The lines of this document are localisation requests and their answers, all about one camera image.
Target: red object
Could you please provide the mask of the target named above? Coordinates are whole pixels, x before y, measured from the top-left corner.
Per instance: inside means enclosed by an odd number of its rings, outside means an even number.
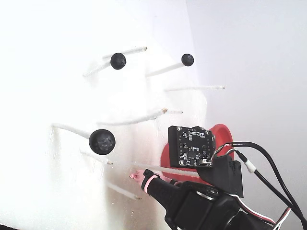
[[[227,128],[227,126],[222,125],[222,124],[218,124],[218,125],[215,125],[214,127],[212,127],[210,129],[210,131],[212,131],[212,133],[215,135],[216,147],[219,147],[219,146],[225,144],[226,142],[232,142],[232,136],[231,136],[231,133],[230,133],[229,129]],[[230,146],[224,147],[217,155],[223,156],[230,149],[231,149]],[[234,159],[235,153],[231,153],[230,156],[232,157],[232,159]],[[165,145],[165,147],[162,151],[161,166],[165,167],[165,168],[171,168],[170,164],[169,164],[168,143]],[[196,172],[196,169],[183,169],[183,168],[175,168],[175,167],[172,167],[172,168]],[[166,172],[164,172],[163,175],[168,177],[168,178],[178,180],[178,181],[192,181],[192,182],[197,182],[197,183],[208,184],[207,182],[203,181],[201,178],[176,175],[176,174],[166,173]]]

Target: white stick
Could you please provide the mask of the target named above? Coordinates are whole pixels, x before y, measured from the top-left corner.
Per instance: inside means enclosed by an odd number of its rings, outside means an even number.
[[[92,69],[92,70],[90,70],[90,71],[84,73],[83,76],[84,76],[84,77],[88,77],[88,76],[90,76],[90,75],[93,75],[93,74],[95,74],[95,73],[97,73],[97,72],[99,72],[99,71],[101,71],[101,70],[103,70],[103,69],[109,67],[110,65],[111,65],[110,62],[106,62],[106,63],[104,63],[104,64],[102,64],[102,65],[96,67],[95,69]]]
[[[90,138],[90,135],[91,135],[90,133],[88,133],[86,131],[83,131],[83,130],[80,130],[80,129],[77,129],[77,128],[74,128],[74,127],[71,127],[71,126],[67,126],[67,125],[64,125],[64,124],[60,124],[60,123],[52,123],[51,127],[65,129],[65,130],[70,131],[72,133],[78,134],[81,137],[84,137],[86,139]]]
[[[131,198],[131,199],[133,199],[133,200],[141,200],[141,198],[140,198],[139,196],[137,196],[137,195],[135,195],[135,194],[133,194],[133,193],[131,193],[131,192],[129,192],[129,191],[123,189],[123,188],[120,188],[120,187],[118,187],[118,186],[115,185],[115,184],[112,184],[112,183],[110,183],[110,182],[107,182],[106,185],[107,185],[109,188],[113,189],[114,191],[116,191],[116,192],[118,192],[118,193],[120,193],[120,194],[123,194],[123,195],[126,196],[126,197],[129,197],[129,198]]]
[[[199,178],[199,175],[197,172],[191,172],[191,171],[184,171],[184,170],[179,170],[179,169],[170,169],[170,168],[165,168],[157,165],[147,165],[147,164],[139,164],[139,163],[131,163],[134,166],[143,168],[143,169],[152,169],[155,171],[161,171],[164,173],[172,173],[172,174],[177,174],[177,175],[183,175],[183,176],[192,176],[192,177],[197,177]]]
[[[178,87],[178,88],[170,88],[165,89],[165,92],[171,92],[171,91],[181,91],[181,90],[223,90],[225,89],[225,86],[222,85],[205,85],[205,86],[184,86],[184,87]]]
[[[152,113],[150,115],[145,115],[145,116],[142,116],[142,117],[139,117],[137,119],[130,120],[130,121],[114,122],[114,123],[97,122],[97,124],[100,125],[100,126],[126,126],[126,125],[132,125],[132,124],[137,124],[137,123],[144,122],[144,121],[155,120],[159,116],[165,114],[166,112],[168,112],[170,114],[182,114],[183,113],[183,111],[178,111],[178,110],[168,111],[168,109],[163,108],[163,109],[160,109],[157,112],[154,112],[154,113]]]
[[[113,164],[111,161],[109,161],[108,158],[106,158],[105,156],[102,156],[102,155],[98,155],[96,153],[89,153],[87,151],[84,151],[84,150],[80,150],[80,153],[81,154],[84,154],[84,155],[87,155],[91,158],[94,158],[95,160],[103,163],[103,164]]]
[[[166,73],[166,72],[169,72],[169,71],[172,71],[172,70],[178,69],[178,68],[180,68],[180,67],[184,67],[184,66],[185,66],[185,65],[183,65],[183,64],[180,62],[180,63],[174,64],[174,65],[168,66],[168,67],[166,67],[166,68],[159,69],[159,70],[157,70],[157,71],[148,73],[148,74],[146,74],[145,76],[146,76],[146,77],[152,77],[152,76],[159,75],[159,74],[162,74],[162,73]]]
[[[168,114],[183,114],[182,110],[167,110]]]
[[[129,49],[129,50],[125,50],[123,52],[121,52],[123,55],[129,55],[129,54],[136,54],[136,53],[140,53],[140,52],[145,52],[147,50],[146,46],[141,46],[141,47],[137,47],[134,49]],[[108,54],[102,57],[102,59],[109,59],[112,57],[113,54]]]

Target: white wire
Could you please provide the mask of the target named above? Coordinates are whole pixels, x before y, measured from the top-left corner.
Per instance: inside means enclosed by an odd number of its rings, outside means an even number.
[[[163,73],[166,73],[166,72],[169,72],[169,71],[172,71],[172,70],[175,70],[175,69],[184,67],[184,66],[185,66],[185,65],[183,65],[182,62],[180,62],[180,63],[174,64],[174,65],[165,67],[165,68],[163,68],[163,69],[159,69],[159,70],[156,70],[156,71],[154,71],[154,72],[147,73],[145,76],[146,76],[147,78],[149,78],[149,77],[156,76],[156,75],[159,75],[159,74],[163,74]]]
[[[147,165],[147,164],[139,164],[139,163],[131,163],[134,166],[143,168],[143,169],[151,169],[155,171],[161,171],[164,173],[172,173],[172,174],[177,174],[177,175],[183,175],[183,176],[192,176],[192,177],[197,177],[199,178],[199,175],[197,172],[191,172],[191,171],[184,171],[184,170],[179,170],[179,169],[170,169],[170,168],[165,168],[157,165]]]
[[[204,85],[204,86],[183,86],[178,88],[165,89],[165,92],[182,91],[182,90],[223,90],[225,86],[222,85]]]
[[[265,215],[263,215],[263,214],[260,214],[260,213],[258,213],[258,212],[256,212],[256,211],[252,210],[251,208],[249,208],[246,204],[243,203],[243,201],[240,199],[240,197],[239,197],[238,195],[235,195],[235,194],[228,194],[228,195],[235,197],[235,198],[237,199],[237,201],[238,201],[244,208],[246,208],[247,210],[249,210],[251,213],[254,213],[254,214],[256,214],[257,216],[260,216],[260,217],[262,217],[262,218],[268,219],[269,221],[275,223],[275,221],[274,221],[272,218],[267,217],[267,216],[265,216]]]
[[[282,226],[283,222],[287,219],[288,215],[290,214],[291,209],[289,209],[287,211],[287,213],[285,214],[285,216],[279,221],[279,223],[272,229],[272,230],[279,230],[280,227]]]
[[[68,126],[68,125],[64,125],[64,124],[61,124],[61,123],[52,123],[51,127],[65,129],[65,130],[70,131],[72,133],[78,134],[81,137],[84,137],[86,139],[90,138],[90,135],[91,135],[90,133],[88,133],[86,131],[83,131],[83,130],[80,130],[80,129],[77,129],[77,128],[74,128],[74,127],[71,127],[71,126]]]
[[[140,200],[140,199],[141,199],[139,196],[137,196],[137,195],[135,195],[135,194],[133,194],[133,193],[127,191],[126,189],[123,189],[123,188],[121,188],[121,187],[118,187],[118,186],[115,185],[115,184],[112,184],[112,183],[110,183],[110,182],[107,182],[106,185],[107,185],[109,188],[113,189],[114,191],[116,191],[116,192],[118,192],[118,193],[120,193],[120,194],[123,194],[124,196],[129,197],[129,198],[131,198],[131,199],[133,199],[133,200]]]
[[[129,49],[129,50],[125,50],[123,52],[121,52],[123,55],[129,55],[129,54],[136,54],[136,53],[140,53],[140,52],[145,52],[147,50],[146,46],[141,46],[141,47],[137,47],[134,49]],[[107,59],[107,58],[111,58],[113,56],[113,54],[108,54],[102,57],[102,59]]]
[[[149,115],[145,115],[142,117],[139,117],[137,119],[133,119],[130,121],[123,121],[123,122],[114,122],[114,123],[109,123],[109,122],[97,122],[98,125],[100,126],[126,126],[126,125],[133,125],[133,124],[137,124],[140,122],[144,122],[144,121],[150,121],[150,120],[155,120],[157,119],[159,116],[165,114],[165,113],[169,113],[169,114],[182,114],[183,111],[179,111],[179,110],[168,110],[166,108],[160,109],[156,112],[153,112],[152,114]]]
[[[213,153],[212,157],[211,157],[211,161],[213,161],[213,158],[216,154],[218,154],[224,147],[226,146],[231,146],[231,144],[223,144],[221,146],[219,146],[216,151]]]
[[[237,149],[230,149],[230,150],[227,151],[227,153],[225,155],[228,155],[228,154],[235,152],[235,151],[238,151],[238,150]]]
[[[110,62],[106,62],[106,63],[104,63],[104,64],[102,64],[102,65],[99,65],[99,66],[96,67],[95,69],[92,69],[92,70],[90,70],[90,71],[84,73],[83,76],[84,76],[84,77],[88,77],[88,76],[90,76],[90,75],[93,75],[93,74],[95,74],[95,73],[97,73],[97,72],[99,72],[99,71],[101,71],[101,70],[103,70],[103,69],[109,67],[110,65],[111,65]]]
[[[93,159],[95,159],[96,161],[99,161],[103,164],[113,164],[113,162],[111,162],[107,157],[96,154],[96,153],[89,153],[85,150],[79,150],[81,154],[84,154],[88,157],[91,157]]]

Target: black ball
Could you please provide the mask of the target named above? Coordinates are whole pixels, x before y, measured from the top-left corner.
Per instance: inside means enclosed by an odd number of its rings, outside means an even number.
[[[194,58],[191,54],[184,54],[182,55],[181,62],[185,66],[191,66],[194,63]]]
[[[99,129],[93,132],[88,142],[93,152],[99,155],[107,155],[115,147],[115,137],[106,129]]]
[[[114,69],[122,69],[126,65],[126,58],[122,53],[115,53],[112,55],[110,63]]]

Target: circuit board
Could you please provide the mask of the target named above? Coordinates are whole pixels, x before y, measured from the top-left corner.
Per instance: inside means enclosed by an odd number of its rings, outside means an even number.
[[[171,167],[211,167],[215,151],[215,137],[200,127],[171,126],[168,128]]]

